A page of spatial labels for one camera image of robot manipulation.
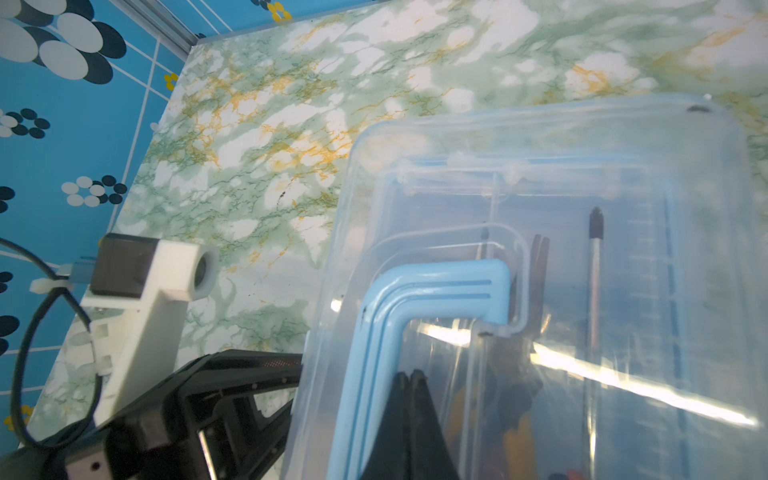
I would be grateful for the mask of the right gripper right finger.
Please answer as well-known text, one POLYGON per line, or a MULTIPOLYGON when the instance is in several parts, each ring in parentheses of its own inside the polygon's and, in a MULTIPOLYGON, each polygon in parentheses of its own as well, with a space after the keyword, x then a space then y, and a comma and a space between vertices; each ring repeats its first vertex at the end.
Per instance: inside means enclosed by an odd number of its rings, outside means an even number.
POLYGON ((423 371, 411 375, 410 478, 458 479, 423 371))

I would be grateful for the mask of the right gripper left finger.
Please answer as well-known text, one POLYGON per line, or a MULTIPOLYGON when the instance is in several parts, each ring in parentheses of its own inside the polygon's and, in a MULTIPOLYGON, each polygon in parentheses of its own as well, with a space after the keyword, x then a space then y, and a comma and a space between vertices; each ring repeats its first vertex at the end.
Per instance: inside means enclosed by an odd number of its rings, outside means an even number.
POLYGON ((410 394, 409 377, 397 373, 361 480, 411 478, 410 394))

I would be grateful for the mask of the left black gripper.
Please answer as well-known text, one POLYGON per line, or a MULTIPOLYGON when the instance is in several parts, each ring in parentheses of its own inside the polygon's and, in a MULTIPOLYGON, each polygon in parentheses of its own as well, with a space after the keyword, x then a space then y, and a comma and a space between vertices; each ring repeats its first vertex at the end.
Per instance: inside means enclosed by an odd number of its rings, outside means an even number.
POLYGON ((226 350, 190 362, 62 448, 1 458, 4 479, 261 479, 284 453, 291 400, 264 415, 252 395, 296 387, 299 353, 226 350))

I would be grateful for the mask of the orange black screwdriver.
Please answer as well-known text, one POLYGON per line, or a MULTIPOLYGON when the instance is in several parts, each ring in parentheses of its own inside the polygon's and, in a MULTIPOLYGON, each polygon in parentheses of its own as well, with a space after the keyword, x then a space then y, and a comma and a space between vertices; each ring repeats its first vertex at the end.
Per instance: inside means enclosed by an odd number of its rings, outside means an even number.
MULTIPOLYGON (((584 358, 589 366, 599 367, 601 250, 604 239, 604 215, 599 207, 590 212, 588 233, 588 313, 584 358)), ((588 479, 596 478, 597 389, 595 380, 585 378, 582 470, 588 479)))

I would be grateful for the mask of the yellow-handled pliers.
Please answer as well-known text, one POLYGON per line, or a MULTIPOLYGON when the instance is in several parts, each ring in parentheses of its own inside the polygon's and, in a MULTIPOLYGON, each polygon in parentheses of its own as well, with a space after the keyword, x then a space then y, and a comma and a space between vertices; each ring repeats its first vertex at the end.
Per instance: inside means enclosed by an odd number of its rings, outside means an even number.
POLYGON ((525 326, 509 337, 480 333, 483 363, 471 386, 457 384, 445 432, 450 446, 460 443, 464 414, 469 414, 472 472, 481 479, 535 479, 536 448, 532 427, 534 399, 543 382, 532 365, 533 343, 542 333, 544 290, 550 240, 537 234, 530 248, 529 275, 516 274, 509 293, 509 321, 518 323, 519 283, 528 287, 525 326))

